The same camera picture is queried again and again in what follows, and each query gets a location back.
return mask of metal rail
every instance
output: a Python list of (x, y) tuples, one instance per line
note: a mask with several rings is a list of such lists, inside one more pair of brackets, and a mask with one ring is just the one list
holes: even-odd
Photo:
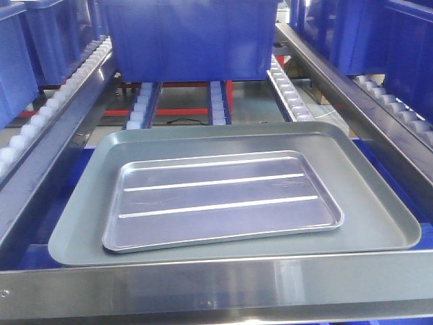
[(433, 221), (433, 152), (287, 25), (277, 36), (311, 80), (413, 201), (418, 219)]
[(109, 51), (0, 190), (2, 267), (13, 267), (24, 254), (29, 244), (26, 240), (30, 240), (106, 108), (103, 92), (113, 94), (120, 83), (112, 78), (115, 69)]

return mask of gray tray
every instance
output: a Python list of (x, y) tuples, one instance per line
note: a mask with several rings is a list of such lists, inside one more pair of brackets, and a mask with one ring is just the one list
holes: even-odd
[[(293, 150), (302, 153), (344, 213), (331, 232), (291, 234), (115, 254), (103, 247), (119, 170), (145, 160)], [(416, 219), (355, 145), (333, 125), (284, 123), (169, 127), (121, 131), (94, 152), (49, 241), (66, 265), (193, 261), (310, 255), (409, 248), (421, 230)]]
[(104, 232), (116, 253), (332, 230), (341, 210), (295, 151), (130, 162)]

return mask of roller conveyor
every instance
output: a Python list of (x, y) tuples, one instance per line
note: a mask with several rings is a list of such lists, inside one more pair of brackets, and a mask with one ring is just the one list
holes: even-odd
[[(431, 222), (431, 149), (316, 56), (289, 27), (279, 24), (277, 33), (408, 195), (412, 212)], [(120, 82), (113, 77), (110, 49), (96, 64), (55, 122), (3, 178), (0, 209), (7, 217), (0, 223), (0, 261), (9, 271), (0, 273), (0, 324), (294, 324), (433, 314), (430, 249), (10, 271), (42, 221), (38, 217), (51, 201), (47, 191), (58, 192), (102, 115), (103, 94), (113, 93)], [(283, 116), (287, 121), (311, 120), (302, 101), (285, 93), (291, 82), (277, 69), (274, 62), (268, 77)], [(141, 87), (131, 115), (140, 112), (143, 118), (129, 122), (139, 121), (140, 128), (152, 125), (160, 88)], [(230, 124), (223, 84), (211, 83), (208, 93), (209, 124)], [(138, 104), (145, 108), (138, 110)], [(247, 134), (248, 128), (239, 133)]]

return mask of stainless steel frame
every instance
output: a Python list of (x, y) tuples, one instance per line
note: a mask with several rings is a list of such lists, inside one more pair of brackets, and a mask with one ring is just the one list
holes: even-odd
[(307, 74), (363, 140), (397, 183), (413, 199), (420, 219), (433, 221), (433, 152), (366, 93), (313, 51), (287, 24), (277, 37), (303, 64)]
[[(278, 28), (322, 92), (405, 189), (416, 194), (421, 212), (431, 218), (431, 151), (409, 137), (388, 113), (330, 68), (287, 26)], [(94, 82), (102, 84), (101, 79)], [(65, 136), (41, 141), (35, 157), (44, 154), (45, 148), (60, 162), (65, 148), (71, 144), (80, 148), (88, 133), (63, 126), (82, 124), (85, 112), (68, 110), (59, 121), (63, 123), (51, 130), (52, 135)], [(77, 141), (72, 140), (75, 134)], [(3, 189), (1, 215), (13, 213), (23, 219), (41, 206), (41, 195), (37, 195), (41, 191), (31, 188), (23, 194), (22, 188), (48, 173), (50, 178), (55, 175), (53, 161), (42, 161), (36, 171), (33, 163), (17, 176), (14, 188), (20, 192), (5, 195)], [(26, 178), (32, 173), (35, 178)], [(10, 198), (13, 209), (5, 198)], [(1, 272), (0, 324), (261, 325), (433, 316), (432, 274), (433, 251)]]

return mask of tray rim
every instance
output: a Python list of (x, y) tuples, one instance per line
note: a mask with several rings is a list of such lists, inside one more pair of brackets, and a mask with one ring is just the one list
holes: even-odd
[[(267, 158), (260, 158), (257, 156), (266, 156), (270, 154), (275, 154), (275, 157), (267, 157)], [(246, 159), (241, 160), (237, 163), (253, 163), (255, 161), (275, 161), (275, 160), (287, 160), (287, 159), (297, 159), (300, 161), (300, 166), (303, 170), (306, 171), (305, 177), (310, 181), (311, 185), (314, 187), (316, 192), (319, 194), (318, 199), (325, 205), (326, 209), (329, 212), (329, 215), (332, 216), (332, 219), (334, 222), (325, 224), (325, 225), (312, 225), (312, 226), (304, 226), (295, 228), (293, 230), (275, 230), (275, 231), (268, 231), (268, 232), (255, 232), (255, 233), (249, 233), (249, 234), (238, 234), (238, 235), (230, 235), (230, 236), (218, 236), (218, 237), (212, 237), (212, 238), (200, 238), (196, 240), (182, 240), (178, 242), (166, 242), (166, 243), (160, 243), (160, 244), (148, 244), (148, 245), (128, 245), (123, 246), (123, 248), (120, 248), (119, 246), (116, 246), (114, 244), (113, 238), (111, 238), (113, 235), (109, 235), (109, 229), (116, 226), (116, 223), (118, 222), (118, 216), (115, 213), (118, 208), (118, 204), (116, 204), (117, 199), (120, 198), (120, 195), (122, 194), (122, 190), (119, 189), (118, 184), (122, 184), (124, 181), (124, 176), (126, 173), (126, 170), (132, 165), (150, 165), (150, 167), (139, 167), (137, 169), (139, 170), (158, 170), (158, 169), (165, 169), (169, 167), (174, 168), (185, 168), (187, 165), (197, 165), (197, 167), (201, 167), (200, 165), (215, 165), (221, 163), (222, 165), (231, 165), (233, 161), (229, 160), (229, 157), (246, 157)], [(208, 159), (208, 162), (199, 162), (199, 163), (192, 163), (188, 164), (189, 161), (198, 161), (202, 159)], [(170, 164), (171, 162), (180, 162), (177, 165), (159, 165), (159, 163), (167, 163)], [(257, 238), (256, 235), (262, 235), (261, 237), (273, 237), (273, 236), (284, 236), (284, 235), (290, 235), (290, 234), (300, 234), (304, 232), (321, 232), (321, 231), (331, 231), (338, 227), (340, 227), (344, 223), (344, 213), (338, 203), (336, 202), (335, 198), (331, 195), (329, 190), (326, 188), (324, 182), (321, 180), (320, 176), (314, 171), (308, 160), (306, 159), (305, 155), (303, 155), (301, 152), (295, 151), (295, 150), (274, 150), (274, 151), (266, 151), (266, 152), (247, 152), (247, 153), (241, 153), (241, 154), (220, 154), (220, 155), (212, 155), (212, 156), (195, 156), (195, 157), (189, 157), (189, 158), (171, 158), (171, 159), (156, 159), (156, 160), (142, 160), (142, 161), (132, 161), (128, 162), (127, 164), (121, 166), (118, 171), (118, 175), (115, 182), (115, 189), (113, 193), (113, 201), (110, 205), (110, 211), (108, 213), (108, 216), (106, 218), (106, 224), (104, 228), (104, 234), (102, 236), (102, 244), (106, 249), (109, 249), (110, 251), (114, 253), (132, 253), (132, 252), (139, 252), (139, 251), (150, 251), (155, 249), (162, 249), (162, 248), (175, 248), (180, 246), (189, 246), (190, 242), (195, 242), (196, 244), (206, 244), (206, 243), (215, 243), (215, 242), (222, 242), (222, 241), (233, 241), (233, 240), (246, 240), (251, 238)], [(333, 208), (336, 210), (335, 214), (333, 213), (332, 209), (329, 208), (328, 204), (332, 204)]]

